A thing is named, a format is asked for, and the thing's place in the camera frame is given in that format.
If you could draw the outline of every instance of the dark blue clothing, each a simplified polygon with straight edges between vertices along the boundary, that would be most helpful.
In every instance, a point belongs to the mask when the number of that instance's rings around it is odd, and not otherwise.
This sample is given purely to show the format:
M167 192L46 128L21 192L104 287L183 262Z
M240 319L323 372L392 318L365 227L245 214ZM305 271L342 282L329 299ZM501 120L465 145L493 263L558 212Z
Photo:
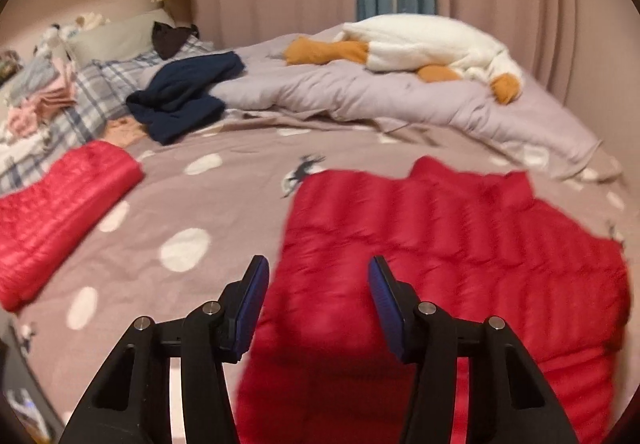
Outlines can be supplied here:
M127 97L127 107L138 122L147 126L149 137L162 145L171 144L222 116L225 103L207 90L243 70L244 64L234 52L170 62L146 90Z

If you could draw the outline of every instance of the plaid pillow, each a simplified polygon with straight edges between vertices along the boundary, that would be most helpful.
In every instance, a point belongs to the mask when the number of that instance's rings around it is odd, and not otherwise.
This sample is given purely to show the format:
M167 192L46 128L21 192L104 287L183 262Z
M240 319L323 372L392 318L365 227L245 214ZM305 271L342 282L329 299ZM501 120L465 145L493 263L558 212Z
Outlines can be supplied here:
M172 58L172 61L210 54L213 51L212 43L205 43L190 36L180 51ZM138 79L143 70L161 62L164 61L160 59L158 53L155 50L150 50L128 61L94 61L94 64L100 67L102 75L109 81L114 93L124 103L129 95L140 90Z
M211 43L191 37L174 59L213 51ZM100 138L108 120L128 115L125 101L138 90L142 70L160 62L162 60L152 50L129 61L93 61L78 72L77 104L63 109L53 119L44 153L0 167L0 197L36 183L67 151Z

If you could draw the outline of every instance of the bed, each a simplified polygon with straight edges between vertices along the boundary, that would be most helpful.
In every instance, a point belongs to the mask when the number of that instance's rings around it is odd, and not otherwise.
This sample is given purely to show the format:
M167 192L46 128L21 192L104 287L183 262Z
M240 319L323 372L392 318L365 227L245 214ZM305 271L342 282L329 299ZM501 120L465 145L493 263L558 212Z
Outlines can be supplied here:
M255 59L260 60L260 70L265 69L263 62L281 66L282 61L273 58L274 48L290 40L239 49L248 73L253 73ZM190 40L181 55L206 51L196 45ZM145 54L95 66L111 90L124 95L158 62ZM222 121L175 145L161 147L145 139L129 147L145 180L102 219L36 301L18 315L18 326L31 327L36 334L30 340L30 366L63 418L72 413L133 319L184 316L239 279L254 254L264 254L276 264L301 173L352 169L404 177L424 155L454 169L480 173L527 169L527 158L518 162L495 144L455 128L396 123L390 127L374 115L370 120L338 122L277 107L229 109ZM638 210L617 178L619 164L598 147L583 169L565 178L551 177L551 167L546 172L536 168L534 159L530 179L537 195L591 233L623 243L635 283L640 224ZM639 344L640 320L634 311L616 378L616 413L640 379L640 366L629 358ZM226 369L232 399L243 366ZM184 430L178 363L170 378L174 442L180 442Z

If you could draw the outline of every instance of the black cloth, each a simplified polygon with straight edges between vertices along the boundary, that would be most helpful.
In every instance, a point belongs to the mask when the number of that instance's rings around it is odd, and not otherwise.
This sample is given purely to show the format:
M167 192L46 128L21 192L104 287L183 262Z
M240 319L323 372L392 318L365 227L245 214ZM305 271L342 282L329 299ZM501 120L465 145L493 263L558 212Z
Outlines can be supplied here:
M146 124L149 137L162 145L171 144L220 118L225 103L207 90L243 70L234 52L173 61L159 70L146 90L129 95L127 107L138 122Z
M158 23L156 21L154 22L154 28L151 32L151 42L160 59L166 61L180 52L180 49L184 43L187 42L189 36L200 38L200 31L196 25L173 28L171 25Z

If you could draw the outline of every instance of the red puffer vest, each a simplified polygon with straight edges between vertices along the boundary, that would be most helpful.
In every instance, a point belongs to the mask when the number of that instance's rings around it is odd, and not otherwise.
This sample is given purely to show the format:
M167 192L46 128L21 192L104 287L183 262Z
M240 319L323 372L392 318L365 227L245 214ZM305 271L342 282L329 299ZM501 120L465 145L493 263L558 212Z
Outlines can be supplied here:
M32 300L86 233L142 180L121 148L93 141L53 163L44 178L0 198L0 303Z
M390 180L326 171L298 191L238 392L243 444L398 441L413 370L387 350L373 255L451 315L505 318L584 444L606 432L630 295L617 243L534 198L525 173L458 173L430 158ZM460 361L452 442L464 441Z

